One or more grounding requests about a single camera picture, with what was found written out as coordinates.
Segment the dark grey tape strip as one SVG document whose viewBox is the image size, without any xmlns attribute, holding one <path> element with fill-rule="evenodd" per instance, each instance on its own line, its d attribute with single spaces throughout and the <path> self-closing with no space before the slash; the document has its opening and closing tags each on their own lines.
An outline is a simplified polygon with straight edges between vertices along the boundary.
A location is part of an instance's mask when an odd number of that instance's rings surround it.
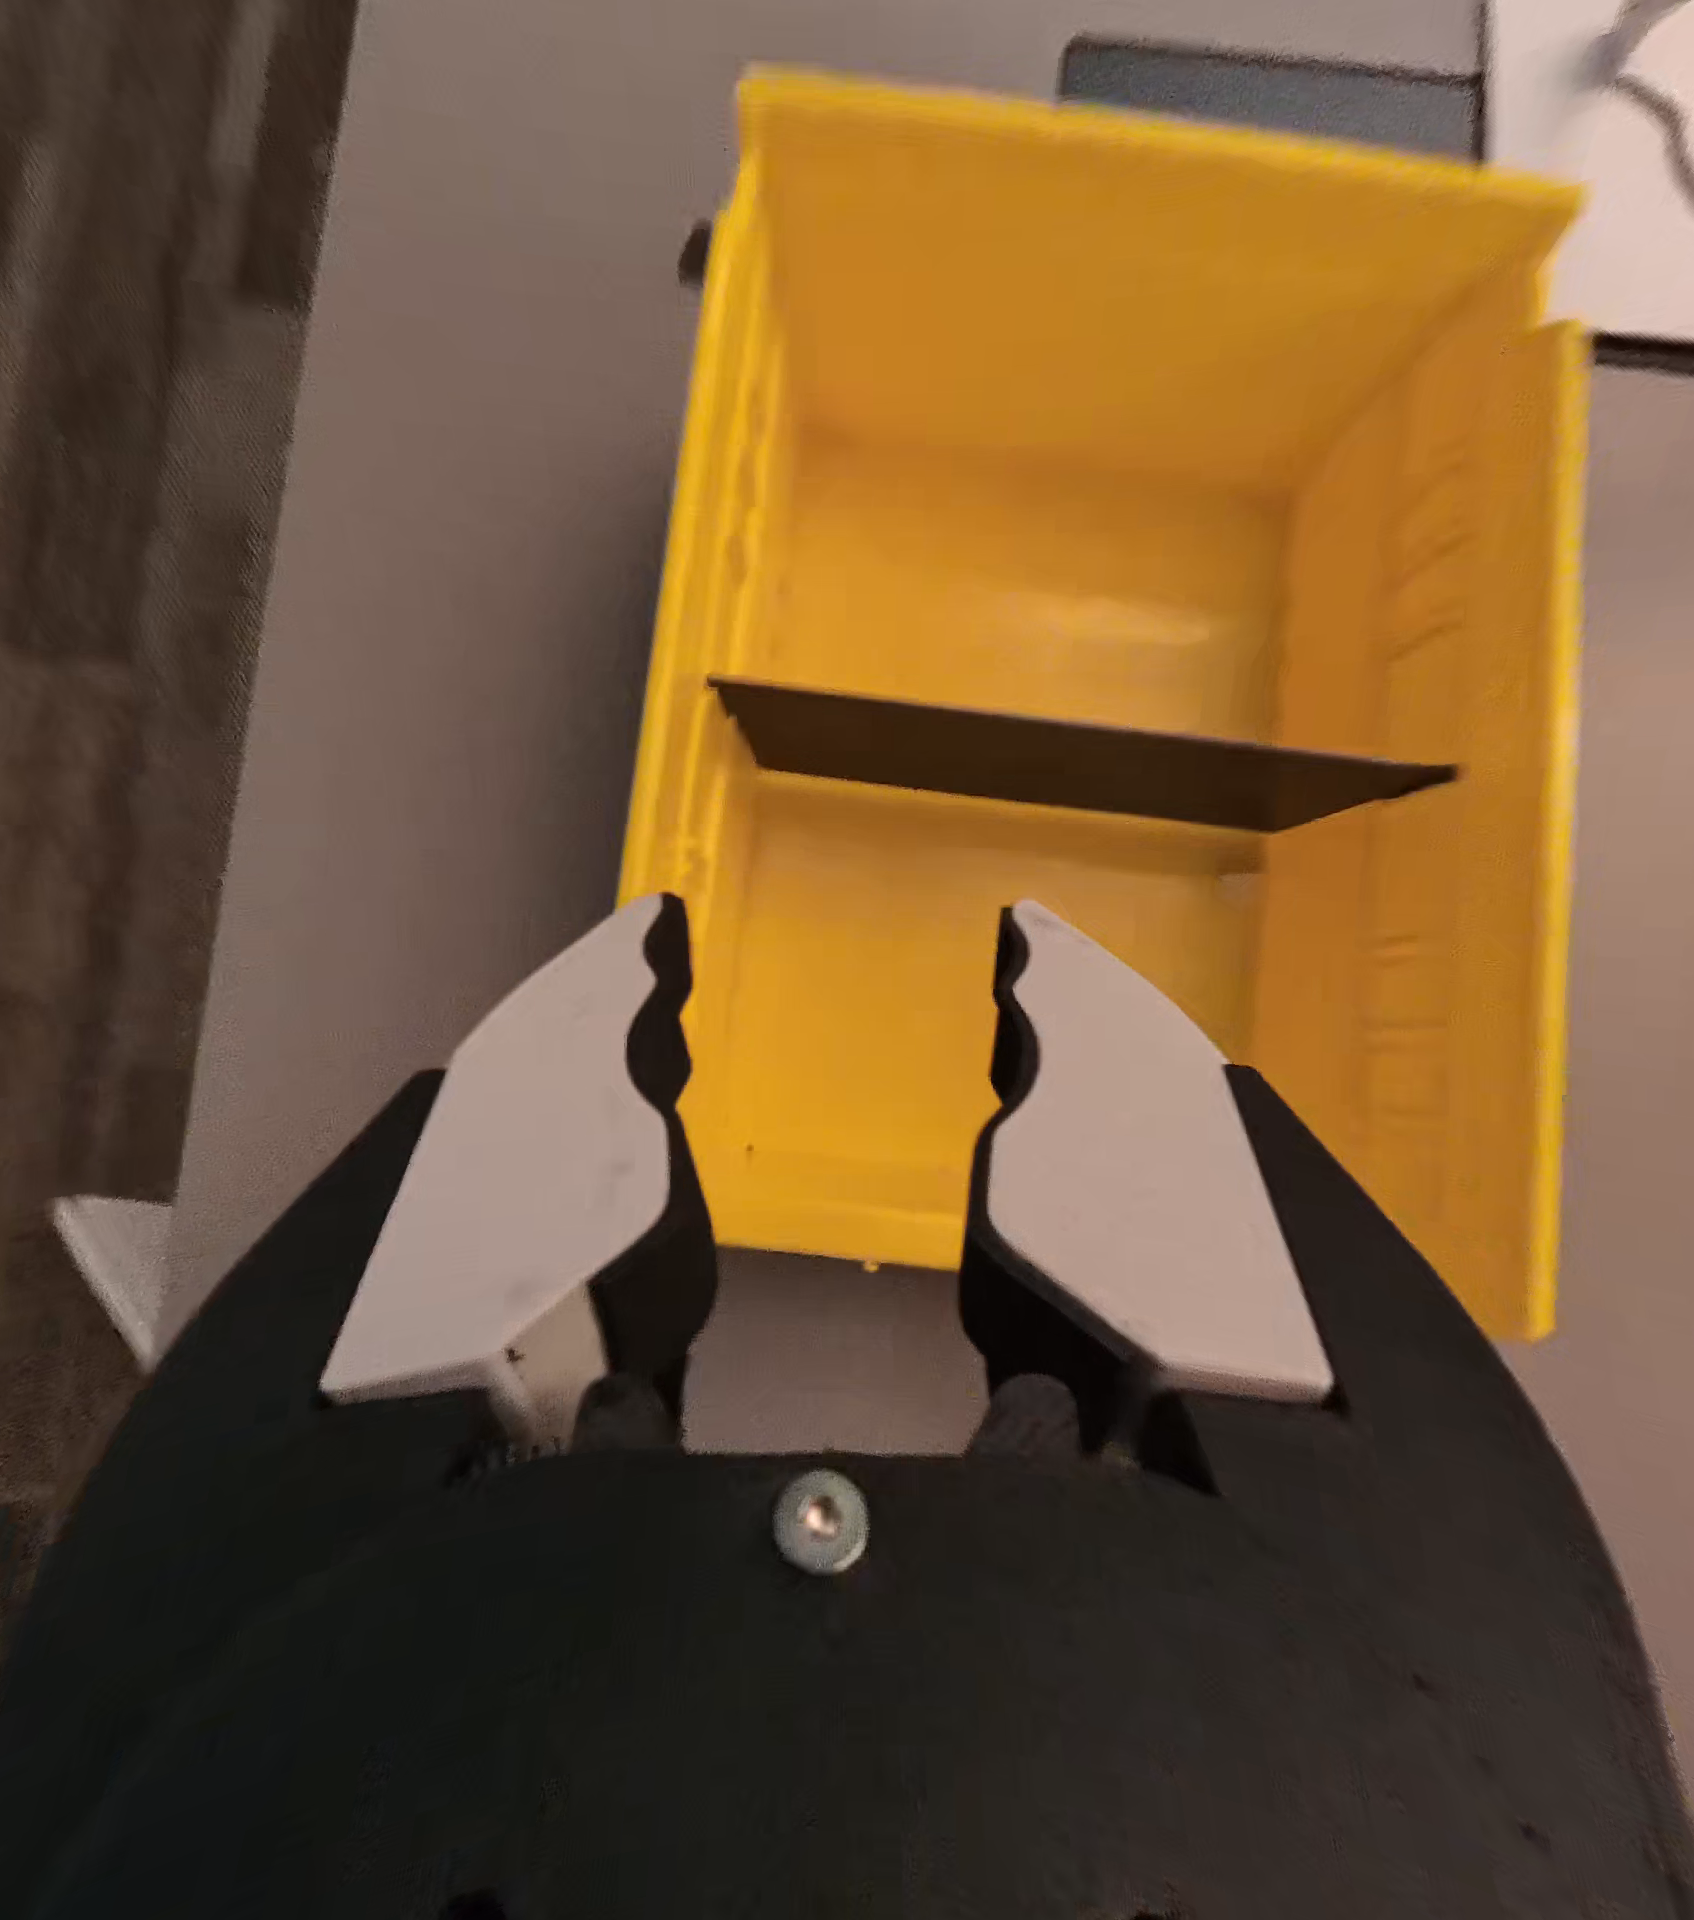
<svg viewBox="0 0 1694 1920">
<path fill-rule="evenodd" d="M 1057 98 L 1464 163 L 1487 154 L 1485 79 L 1399 61 L 1076 36 Z"/>
</svg>

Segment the black divider plate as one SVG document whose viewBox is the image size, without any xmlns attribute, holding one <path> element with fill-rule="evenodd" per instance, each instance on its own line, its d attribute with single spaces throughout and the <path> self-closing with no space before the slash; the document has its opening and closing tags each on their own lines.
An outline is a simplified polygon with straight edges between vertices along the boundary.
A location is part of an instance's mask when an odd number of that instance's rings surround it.
<svg viewBox="0 0 1694 1920">
<path fill-rule="evenodd" d="M 1456 784 L 1455 763 L 1069 721 L 753 677 L 708 686 L 758 768 L 1273 835 Z"/>
</svg>

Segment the white panel with grey lines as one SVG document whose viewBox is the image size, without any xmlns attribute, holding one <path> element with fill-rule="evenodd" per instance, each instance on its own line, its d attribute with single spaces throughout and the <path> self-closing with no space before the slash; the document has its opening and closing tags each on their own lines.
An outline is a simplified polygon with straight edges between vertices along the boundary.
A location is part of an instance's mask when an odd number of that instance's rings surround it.
<svg viewBox="0 0 1694 1920">
<path fill-rule="evenodd" d="M 1694 364 L 1694 2 L 1490 2 L 1481 20 L 1487 159 L 1584 195 L 1555 316 L 1616 364 Z"/>
</svg>

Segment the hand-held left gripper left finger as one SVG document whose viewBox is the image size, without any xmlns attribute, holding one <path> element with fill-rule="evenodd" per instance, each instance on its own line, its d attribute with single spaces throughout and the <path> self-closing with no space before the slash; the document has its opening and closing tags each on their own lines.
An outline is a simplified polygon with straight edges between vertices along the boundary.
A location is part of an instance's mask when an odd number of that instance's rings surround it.
<svg viewBox="0 0 1694 1920">
<path fill-rule="evenodd" d="M 624 1378 L 683 1403 L 717 1307 L 712 1213 L 678 1112 L 693 984 L 683 898 L 641 896 L 455 1047 L 325 1397 L 580 1405 Z"/>
</svg>

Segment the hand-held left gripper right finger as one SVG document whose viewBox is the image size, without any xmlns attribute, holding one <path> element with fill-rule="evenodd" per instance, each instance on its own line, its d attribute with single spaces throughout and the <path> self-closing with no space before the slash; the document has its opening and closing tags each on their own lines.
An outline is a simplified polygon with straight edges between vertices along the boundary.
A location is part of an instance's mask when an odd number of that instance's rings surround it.
<svg viewBox="0 0 1694 1920">
<path fill-rule="evenodd" d="M 1003 910 L 961 1316 L 993 1373 L 1064 1328 L 1037 1373 L 1321 1405 L 1325 1339 L 1230 1084 L 1170 995 L 1053 907 Z"/>
</svg>

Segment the yellow plastic bin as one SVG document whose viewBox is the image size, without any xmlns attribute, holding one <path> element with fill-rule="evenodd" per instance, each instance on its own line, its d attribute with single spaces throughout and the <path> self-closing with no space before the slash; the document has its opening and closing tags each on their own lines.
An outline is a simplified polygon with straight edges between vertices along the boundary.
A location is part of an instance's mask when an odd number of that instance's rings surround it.
<svg viewBox="0 0 1694 1920">
<path fill-rule="evenodd" d="M 620 899 L 690 918 L 717 1239 L 952 1270 L 1004 905 L 1256 1067 L 1493 1338 L 1555 1330 L 1583 189 L 753 68 Z M 1458 780 L 1258 833 L 758 766 L 715 676 Z"/>
</svg>

